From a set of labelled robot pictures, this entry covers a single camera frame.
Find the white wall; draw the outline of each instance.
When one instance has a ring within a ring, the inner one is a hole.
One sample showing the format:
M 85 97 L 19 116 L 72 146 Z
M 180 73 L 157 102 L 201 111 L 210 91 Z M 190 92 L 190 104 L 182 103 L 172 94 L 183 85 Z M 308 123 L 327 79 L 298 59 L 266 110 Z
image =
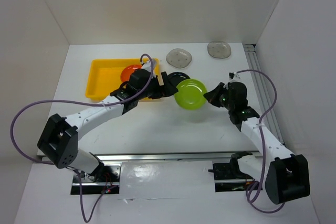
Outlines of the white wall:
M 46 0 L 70 44 L 256 43 L 277 0 Z
M 13 223 L 32 164 L 15 151 L 9 125 L 24 105 L 54 96 L 69 44 L 44 0 L 0 0 L 0 207 L 1 223 Z M 16 137 L 28 154 L 50 105 L 29 110 Z
M 308 158 L 321 224 L 336 218 L 336 0 L 280 0 L 258 44 L 284 140 Z

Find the wire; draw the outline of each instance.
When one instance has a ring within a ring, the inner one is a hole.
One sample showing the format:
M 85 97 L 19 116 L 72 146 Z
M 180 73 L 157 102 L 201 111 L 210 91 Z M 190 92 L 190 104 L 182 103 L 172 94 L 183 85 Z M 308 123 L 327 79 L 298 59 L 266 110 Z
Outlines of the wire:
M 127 98 L 123 101 L 119 101 L 119 102 L 114 102 L 114 103 L 109 103 L 109 104 L 96 104 L 96 103 L 86 103 L 86 102 L 77 102 L 77 101 L 69 101 L 69 100 L 41 100 L 41 101 L 37 101 L 37 102 L 33 102 L 31 104 L 28 104 L 27 106 L 23 107 L 13 118 L 12 120 L 12 123 L 11 123 L 11 127 L 10 127 L 10 139 L 12 140 L 12 144 L 13 146 L 15 147 L 15 149 L 23 156 L 25 157 L 26 159 L 30 160 L 30 161 L 33 161 L 35 163 L 38 163 L 38 164 L 46 164 L 46 165 L 53 165 L 52 162 L 48 162 L 48 161 L 41 161 L 41 160 L 38 160 L 36 158 L 33 158 L 33 157 L 30 157 L 28 156 L 26 153 L 24 153 L 20 147 L 17 145 L 16 143 L 16 140 L 14 138 L 14 126 L 15 126 L 15 123 L 16 123 L 16 120 L 18 119 L 18 117 L 24 112 L 26 111 L 27 109 L 29 109 L 30 107 L 33 107 L 35 105 L 38 105 L 38 104 L 43 104 L 43 103 L 71 103 L 71 104 L 77 104 L 77 105 L 84 105 L 84 106 L 91 106 L 91 107 L 103 107 L 103 106 L 114 106 L 114 105 L 118 105 L 118 104 L 124 104 L 126 102 L 129 102 L 131 100 L 133 100 L 134 98 L 138 97 L 139 95 L 141 95 L 142 92 L 144 92 L 146 90 L 146 88 L 149 86 L 152 78 L 153 78 L 153 75 L 154 75 L 154 62 L 153 62 L 153 59 L 148 55 L 148 54 L 143 54 L 141 57 L 140 57 L 140 61 L 142 61 L 142 58 L 143 57 L 147 57 L 149 59 L 149 61 L 151 62 L 151 73 L 150 73 L 150 76 L 149 76 L 149 79 L 148 81 L 146 82 L 145 86 L 138 92 L 136 93 L 135 95 L 133 95 L 132 97 L 130 98 Z M 93 215 L 93 212 L 94 212 L 94 209 L 98 203 L 98 201 L 101 199 L 101 197 L 104 195 L 105 191 L 102 192 L 102 194 L 98 197 L 98 199 L 96 200 L 93 208 L 92 208 L 92 211 L 91 211 L 91 215 L 89 217 L 89 219 L 87 220 L 86 217 L 85 217 L 85 213 L 84 213 L 84 206 L 83 206 L 83 190 L 82 190 L 82 182 L 81 182 L 81 178 L 80 178 L 80 173 L 77 171 L 77 170 L 74 170 L 74 172 L 77 174 L 78 176 L 78 179 L 79 179 L 79 199 L 80 199 L 80 209 L 81 209 L 81 212 L 82 212 L 82 215 L 83 215 L 83 219 L 85 221 L 85 223 L 88 223 L 91 218 L 92 218 L 92 215 Z M 110 190 L 112 188 L 114 188 L 115 186 L 111 186 L 109 187 L 107 190 Z
M 278 92 L 277 92 L 277 89 L 276 89 L 274 83 L 272 82 L 272 80 L 265 73 L 263 73 L 263 72 L 261 72 L 259 70 L 254 70 L 254 69 L 241 70 L 241 71 L 238 71 L 237 73 L 244 73 L 244 72 L 256 72 L 256 73 L 259 73 L 259 74 L 263 75 L 270 82 L 270 84 L 272 85 L 273 90 L 274 90 L 274 100 L 273 100 L 273 103 L 271 104 L 271 106 L 259 118 L 259 124 L 261 124 L 263 118 L 266 116 L 266 114 L 268 112 L 271 111 L 271 109 L 273 109 L 275 103 L 277 102 Z M 256 199 L 260 195 L 260 191 L 261 191 L 261 188 L 263 186 L 262 184 L 264 182 L 265 170 L 266 170 L 266 144 L 265 144 L 265 136 L 264 136 L 263 128 L 259 127 L 259 129 L 260 129 L 260 135 L 261 135 L 261 143 L 262 143 L 262 146 L 263 146 L 263 149 L 262 149 L 262 152 L 263 152 L 262 153 L 263 154 L 262 158 L 263 159 L 262 159 L 262 167 L 261 167 L 261 176 L 260 176 L 260 181 L 258 183 L 252 183 L 251 185 L 249 185 L 246 188 L 246 198 L 247 198 L 247 202 L 249 202 L 250 205 L 254 209 L 258 210 L 259 212 L 262 212 L 264 214 L 274 214 L 275 212 L 280 211 L 283 208 L 283 206 L 285 205 L 285 203 L 283 203 L 278 209 L 273 210 L 273 211 L 264 211 L 264 210 L 261 210 L 261 209 L 259 209 L 259 208 L 257 208 L 256 206 L 253 205 L 253 203 L 256 201 Z M 254 188 L 256 188 L 257 185 L 258 185 L 257 192 L 256 192 L 255 196 L 251 199 L 252 191 L 254 190 Z

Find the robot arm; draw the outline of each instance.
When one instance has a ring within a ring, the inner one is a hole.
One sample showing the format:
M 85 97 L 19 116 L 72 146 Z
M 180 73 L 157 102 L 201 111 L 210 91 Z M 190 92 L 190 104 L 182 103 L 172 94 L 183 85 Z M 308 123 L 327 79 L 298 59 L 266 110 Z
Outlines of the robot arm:
M 119 89 L 98 103 L 100 106 L 89 107 L 66 117 L 61 117 L 59 114 L 52 115 L 38 141 L 38 148 L 57 168 L 79 169 L 94 181 L 100 180 L 104 173 L 110 173 L 109 168 L 104 166 L 95 155 L 79 149 L 78 141 L 100 124 L 132 110 L 143 98 L 158 99 L 169 97 L 177 92 L 177 88 L 170 83 L 166 72 L 162 72 L 162 86 L 157 76 L 153 76 L 148 87 L 138 97 L 121 104 L 110 105 L 129 100 L 138 93 L 147 83 L 150 69 L 148 61 L 131 75 L 128 82 L 123 83 Z
M 247 89 L 241 82 L 220 83 L 213 91 L 204 94 L 206 100 L 216 107 L 225 107 L 230 120 L 245 134 L 263 154 L 260 127 L 264 134 L 266 151 L 263 188 L 274 204 L 309 196 L 308 162 L 302 155 L 295 155 L 282 145 L 265 127 L 259 124 L 259 114 L 248 106 Z M 262 162 L 251 153 L 232 155 L 233 170 L 260 180 Z

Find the yellow container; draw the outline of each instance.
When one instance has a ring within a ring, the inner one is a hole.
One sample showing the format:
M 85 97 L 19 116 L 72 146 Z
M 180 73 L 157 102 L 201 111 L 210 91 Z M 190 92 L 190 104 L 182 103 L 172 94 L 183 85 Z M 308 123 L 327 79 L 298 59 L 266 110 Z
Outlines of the yellow container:
M 156 61 L 155 74 L 158 76 L 159 61 Z M 93 101 L 105 99 L 112 91 L 119 88 L 121 84 L 120 74 L 129 65 L 140 64 L 139 59 L 110 59 L 93 60 L 91 64 L 88 85 L 85 96 Z

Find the lime green plate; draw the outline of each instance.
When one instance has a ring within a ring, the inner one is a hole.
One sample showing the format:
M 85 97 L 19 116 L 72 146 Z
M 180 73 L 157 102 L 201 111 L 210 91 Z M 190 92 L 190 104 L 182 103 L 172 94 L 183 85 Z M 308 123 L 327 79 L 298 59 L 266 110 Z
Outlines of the lime green plate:
M 177 85 L 177 89 L 179 91 L 174 95 L 175 101 L 186 110 L 197 110 L 206 102 L 203 97 L 206 88 L 200 81 L 195 79 L 181 81 Z

